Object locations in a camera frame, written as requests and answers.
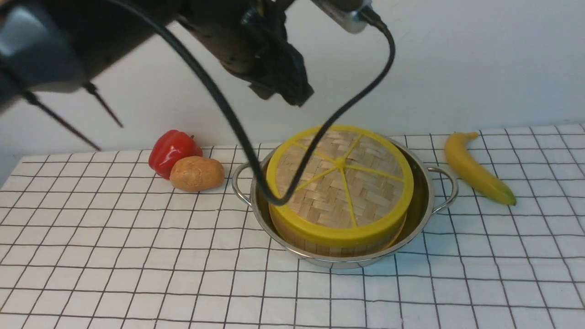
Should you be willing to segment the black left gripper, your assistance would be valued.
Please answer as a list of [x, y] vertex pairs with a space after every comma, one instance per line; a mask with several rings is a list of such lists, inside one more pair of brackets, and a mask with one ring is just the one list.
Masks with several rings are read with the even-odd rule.
[[288, 42], [286, 14], [273, 0], [187, 0], [179, 23], [228, 73], [264, 100], [303, 106], [313, 95], [304, 59]]

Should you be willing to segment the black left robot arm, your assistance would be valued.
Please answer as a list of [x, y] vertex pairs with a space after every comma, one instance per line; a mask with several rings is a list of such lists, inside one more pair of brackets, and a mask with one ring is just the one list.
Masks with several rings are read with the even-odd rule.
[[[288, 42], [284, 9], [272, 0], [134, 0], [159, 23], [177, 21], [232, 76], [261, 98], [291, 106], [313, 95], [304, 59]], [[154, 34], [104, 0], [7, 0], [1, 62], [28, 90], [75, 92]]]

